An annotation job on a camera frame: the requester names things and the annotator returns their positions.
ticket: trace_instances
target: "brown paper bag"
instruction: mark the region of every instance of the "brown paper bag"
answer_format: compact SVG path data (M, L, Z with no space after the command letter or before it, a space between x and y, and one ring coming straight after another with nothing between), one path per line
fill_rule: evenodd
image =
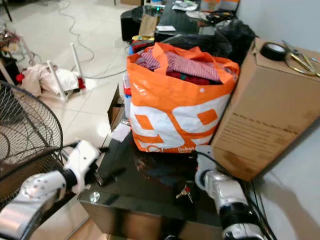
M157 26L158 17L144 14L142 16L139 35L143 37L154 37Z

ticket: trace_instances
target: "white wall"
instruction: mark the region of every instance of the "white wall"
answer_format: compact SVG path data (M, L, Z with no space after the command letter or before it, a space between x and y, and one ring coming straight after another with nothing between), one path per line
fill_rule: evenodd
M319 0L240 0L237 15L261 38L320 52Z
M238 9L259 37L317 52L319 16L320 0L241 0ZM320 120L256 183L279 240L320 239Z

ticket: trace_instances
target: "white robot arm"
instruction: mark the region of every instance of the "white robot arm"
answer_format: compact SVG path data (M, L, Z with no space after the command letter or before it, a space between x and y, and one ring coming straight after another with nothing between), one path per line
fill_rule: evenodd
M240 184L216 169L211 146L198 146L197 186L214 199L221 219L223 240L265 240L259 220L248 205ZM81 141L68 157L63 171L37 174L24 181L20 192L0 212L0 240L27 240L41 216L61 200L67 190L78 194L85 189L86 175L100 152Z
M0 239L27 240L39 226L44 212L60 201L66 190L75 194L85 189L86 174L100 152L80 141L68 157L63 171L41 173L27 178L19 194L0 212Z
M258 216L251 210L246 196L231 176L216 169L211 146L197 146L196 185L214 199L223 229L223 240L265 240Z

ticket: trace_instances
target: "orange and white bag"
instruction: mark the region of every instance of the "orange and white bag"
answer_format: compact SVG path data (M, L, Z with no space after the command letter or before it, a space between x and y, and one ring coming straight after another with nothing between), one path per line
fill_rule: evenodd
M160 68L148 70L136 64L138 53L127 57L131 86L130 120L135 144L141 151L188 153L197 145L208 144L222 117L236 84L239 65L211 56L199 47L184 50L156 43L153 57ZM186 59L212 62L221 85L196 85L167 76L166 52Z

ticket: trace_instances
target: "black table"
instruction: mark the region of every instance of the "black table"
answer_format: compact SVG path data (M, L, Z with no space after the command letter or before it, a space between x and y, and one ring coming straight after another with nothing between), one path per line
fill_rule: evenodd
M165 4L164 11L161 15L158 26L174 26L176 31L158 31L155 30L155 41L161 42L169 37L175 35L187 35L187 34L214 34L214 26L202 19L192 18L186 15L185 11L173 10L175 0L168 0ZM200 8L200 0L196 0L198 3L197 11Z
M105 187L97 183L79 201L103 233L137 240L160 240L169 234L183 240L220 239L222 229L215 204L204 191L191 189L195 204L176 199L186 180L192 181L195 159L188 154L145 153L130 133L120 143L112 140L98 172L105 177L125 171ZM90 201L98 192L97 202Z

